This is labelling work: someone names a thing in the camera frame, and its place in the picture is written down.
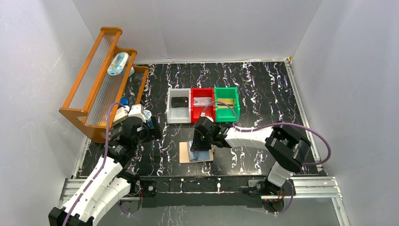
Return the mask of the white plastic bin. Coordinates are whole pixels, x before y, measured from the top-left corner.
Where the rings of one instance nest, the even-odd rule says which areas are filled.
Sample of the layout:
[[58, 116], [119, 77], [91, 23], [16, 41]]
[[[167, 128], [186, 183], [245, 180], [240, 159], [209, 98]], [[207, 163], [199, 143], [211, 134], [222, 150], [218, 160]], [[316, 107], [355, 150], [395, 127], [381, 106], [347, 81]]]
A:
[[[173, 98], [177, 97], [184, 97], [183, 106], [173, 107], [176, 103]], [[191, 103], [191, 89], [169, 89], [165, 111], [168, 124], [190, 124], [192, 122]]]

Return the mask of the beige leather card holder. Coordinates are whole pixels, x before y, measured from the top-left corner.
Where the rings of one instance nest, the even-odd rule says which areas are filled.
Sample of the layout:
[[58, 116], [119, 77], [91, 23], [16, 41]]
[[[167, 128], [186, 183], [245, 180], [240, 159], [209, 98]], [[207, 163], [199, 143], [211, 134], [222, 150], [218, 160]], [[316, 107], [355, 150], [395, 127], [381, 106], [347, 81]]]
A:
[[192, 140], [179, 143], [179, 163], [198, 163], [210, 162], [214, 160], [216, 146], [212, 145], [208, 151], [191, 150], [193, 147]]

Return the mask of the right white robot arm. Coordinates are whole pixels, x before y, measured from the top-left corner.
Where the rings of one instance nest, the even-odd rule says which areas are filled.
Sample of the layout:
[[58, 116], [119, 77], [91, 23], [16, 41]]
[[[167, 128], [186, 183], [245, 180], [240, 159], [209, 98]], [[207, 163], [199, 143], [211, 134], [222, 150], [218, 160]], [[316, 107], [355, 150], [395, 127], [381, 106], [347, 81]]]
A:
[[235, 123], [219, 126], [207, 116], [194, 125], [194, 135], [185, 145], [189, 162], [210, 161], [213, 148], [249, 147], [267, 150], [275, 160], [264, 181], [251, 179], [244, 191], [251, 196], [278, 195], [293, 174], [299, 173], [311, 150], [311, 142], [292, 123], [274, 123], [263, 129], [241, 128]]

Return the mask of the green plastic bin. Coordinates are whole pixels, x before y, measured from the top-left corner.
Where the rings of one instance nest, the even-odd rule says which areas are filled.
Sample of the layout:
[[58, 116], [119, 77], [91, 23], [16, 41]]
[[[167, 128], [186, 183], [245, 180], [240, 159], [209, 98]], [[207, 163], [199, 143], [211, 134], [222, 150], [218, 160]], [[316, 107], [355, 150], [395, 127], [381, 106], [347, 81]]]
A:
[[236, 122], [237, 115], [238, 119], [240, 117], [240, 103], [239, 103], [239, 93], [236, 87], [215, 87], [215, 101], [218, 101], [219, 98], [232, 98], [234, 99], [234, 113], [229, 108], [219, 108], [218, 103], [215, 104], [215, 119], [216, 122]]

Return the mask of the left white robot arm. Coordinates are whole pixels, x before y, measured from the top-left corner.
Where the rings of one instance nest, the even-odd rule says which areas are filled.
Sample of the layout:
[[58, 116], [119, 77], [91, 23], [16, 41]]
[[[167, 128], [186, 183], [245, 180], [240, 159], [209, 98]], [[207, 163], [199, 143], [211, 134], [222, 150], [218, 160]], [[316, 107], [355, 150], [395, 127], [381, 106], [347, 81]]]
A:
[[49, 215], [51, 226], [96, 226], [125, 196], [153, 197], [156, 183], [141, 181], [126, 166], [135, 149], [161, 138], [160, 126], [141, 104], [130, 107], [121, 127], [106, 139], [104, 154], [75, 194]]

